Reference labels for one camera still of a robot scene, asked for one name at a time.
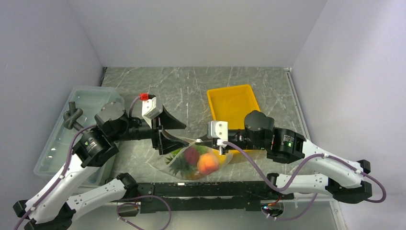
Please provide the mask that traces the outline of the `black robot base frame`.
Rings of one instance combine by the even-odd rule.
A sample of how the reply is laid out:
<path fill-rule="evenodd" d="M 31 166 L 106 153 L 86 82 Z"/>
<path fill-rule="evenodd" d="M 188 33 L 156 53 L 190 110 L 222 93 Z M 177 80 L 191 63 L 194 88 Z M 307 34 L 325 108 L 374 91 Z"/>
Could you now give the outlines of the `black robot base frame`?
<path fill-rule="evenodd" d="M 292 200 L 271 190 L 264 181 L 138 183 L 128 173 L 121 173 L 126 193 L 119 202 L 139 204 L 142 214 L 166 211 L 201 211 L 244 209 L 259 211 L 272 200 Z"/>

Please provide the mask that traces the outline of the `dark red toy sweet potato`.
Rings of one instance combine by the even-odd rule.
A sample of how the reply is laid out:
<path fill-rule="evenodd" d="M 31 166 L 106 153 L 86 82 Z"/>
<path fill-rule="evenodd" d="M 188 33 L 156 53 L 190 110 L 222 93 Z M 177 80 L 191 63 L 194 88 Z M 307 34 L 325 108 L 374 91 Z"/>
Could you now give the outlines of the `dark red toy sweet potato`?
<path fill-rule="evenodd" d="M 184 158 L 186 162 L 191 165 L 191 166 L 196 166 L 198 163 L 198 160 L 200 158 L 200 155 L 197 151 L 191 150 L 191 151 L 184 151 Z"/>

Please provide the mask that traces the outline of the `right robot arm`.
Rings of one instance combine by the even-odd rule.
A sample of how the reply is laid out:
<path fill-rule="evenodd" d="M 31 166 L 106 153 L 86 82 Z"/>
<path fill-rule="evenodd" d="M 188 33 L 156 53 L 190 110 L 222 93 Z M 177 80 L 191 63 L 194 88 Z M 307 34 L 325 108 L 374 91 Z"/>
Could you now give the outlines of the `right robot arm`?
<path fill-rule="evenodd" d="M 228 129 L 225 121 L 211 121 L 205 136 L 197 145 L 218 149 L 221 153 L 237 150 L 264 150 L 267 159 L 297 168 L 291 175 L 265 174 L 248 157 L 248 161 L 265 181 L 264 194 L 270 199 L 280 194 L 325 194 L 333 199 L 357 204 L 371 201 L 372 185 L 364 180 L 370 173 L 370 162 L 349 161 L 321 149 L 292 130 L 278 128 L 274 119 L 254 110 L 244 118 L 244 129 Z"/>

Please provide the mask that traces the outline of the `toy peach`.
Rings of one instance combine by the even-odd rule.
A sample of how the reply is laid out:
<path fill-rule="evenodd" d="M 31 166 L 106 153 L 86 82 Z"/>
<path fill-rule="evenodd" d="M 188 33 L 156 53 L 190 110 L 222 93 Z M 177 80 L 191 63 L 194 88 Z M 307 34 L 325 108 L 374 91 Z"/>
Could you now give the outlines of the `toy peach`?
<path fill-rule="evenodd" d="M 200 156 L 197 162 L 197 169 L 200 174 L 209 175 L 220 168 L 218 158 L 213 153 L 205 153 Z"/>

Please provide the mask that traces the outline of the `yellow plastic tray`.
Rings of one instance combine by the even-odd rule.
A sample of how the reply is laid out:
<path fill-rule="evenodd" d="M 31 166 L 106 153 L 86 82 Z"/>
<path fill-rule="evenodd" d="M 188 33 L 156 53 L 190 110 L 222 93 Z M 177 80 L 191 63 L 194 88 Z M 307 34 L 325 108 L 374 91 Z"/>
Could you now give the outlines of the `yellow plastic tray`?
<path fill-rule="evenodd" d="M 227 121 L 229 130 L 245 130 L 246 115 L 254 110 L 260 111 L 253 89 L 248 84 L 210 89 L 207 97 L 213 120 Z"/>

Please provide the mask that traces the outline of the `orange toy pineapple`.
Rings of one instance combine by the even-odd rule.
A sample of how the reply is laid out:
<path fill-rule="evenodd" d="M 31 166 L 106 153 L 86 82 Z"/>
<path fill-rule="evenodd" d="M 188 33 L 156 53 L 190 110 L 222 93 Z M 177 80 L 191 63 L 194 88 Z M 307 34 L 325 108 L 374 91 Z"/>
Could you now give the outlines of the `orange toy pineapple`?
<path fill-rule="evenodd" d="M 169 166 L 169 172 L 179 179 L 183 180 L 197 180 L 202 175 L 197 170 L 196 165 L 190 165 L 183 156 L 171 156 L 167 158 L 167 165 Z"/>

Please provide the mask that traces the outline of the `green toy lettuce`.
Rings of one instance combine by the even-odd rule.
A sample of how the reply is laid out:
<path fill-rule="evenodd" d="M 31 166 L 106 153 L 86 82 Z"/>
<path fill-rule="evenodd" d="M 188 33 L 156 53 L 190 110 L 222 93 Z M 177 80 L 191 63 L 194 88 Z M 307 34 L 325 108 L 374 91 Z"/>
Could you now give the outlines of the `green toy lettuce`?
<path fill-rule="evenodd" d="M 193 144 L 193 145 L 190 145 L 190 146 L 185 147 L 185 148 L 177 149 L 177 150 L 173 151 L 171 154 L 172 154 L 173 156 L 176 156 L 179 152 L 191 151 L 191 150 L 195 150 L 195 151 L 197 151 L 197 152 L 199 153 L 199 155 L 202 155 L 202 154 L 204 154 L 204 153 L 209 152 L 209 151 L 210 151 L 210 148 L 209 148 L 209 147 L 206 147 L 206 146 L 201 146 L 201 145 L 195 145 L 195 144 Z"/>

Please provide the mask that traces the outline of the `clear polka-dot zip bag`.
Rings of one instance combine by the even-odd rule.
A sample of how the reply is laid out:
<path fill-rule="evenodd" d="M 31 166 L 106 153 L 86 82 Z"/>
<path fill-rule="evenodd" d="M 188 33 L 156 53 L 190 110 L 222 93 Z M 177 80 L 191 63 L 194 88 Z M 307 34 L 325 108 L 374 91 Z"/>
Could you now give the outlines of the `clear polka-dot zip bag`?
<path fill-rule="evenodd" d="M 188 143 L 168 154 L 155 154 L 147 164 L 174 180 L 199 182 L 259 181 L 261 177 L 247 158 L 231 148 L 223 155 L 218 150 L 183 138 Z"/>

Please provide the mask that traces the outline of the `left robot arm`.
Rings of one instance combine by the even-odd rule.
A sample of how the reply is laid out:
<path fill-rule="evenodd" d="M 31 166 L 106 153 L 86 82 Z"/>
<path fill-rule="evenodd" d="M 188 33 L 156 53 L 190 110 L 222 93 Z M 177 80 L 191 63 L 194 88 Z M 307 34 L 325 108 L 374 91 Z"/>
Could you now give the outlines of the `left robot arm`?
<path fill-rule="evenodd" d="M 142 118 L 133 117 L 119 102 L 105 104 L 95 115 L 94 125 L 82 127 L 77 122 L 80 115 L 81 110 L 70 102 L 63 116 L 64 125 L 77 132 L 64 165 L 34 197 L 13 205 L 18 225 L 26 230 L 66 230 L 73 221 L 106 203 L 136 199 L 138 183 L 128 173 L 74 195 L 91 174 L 118 153 L 116 142 L 149 139 L 160 154 L 188 146 L 186 141 L 169 133 L 172 129 L 185 129 L 186 125 L 155 99 L 144 101 Z"/>

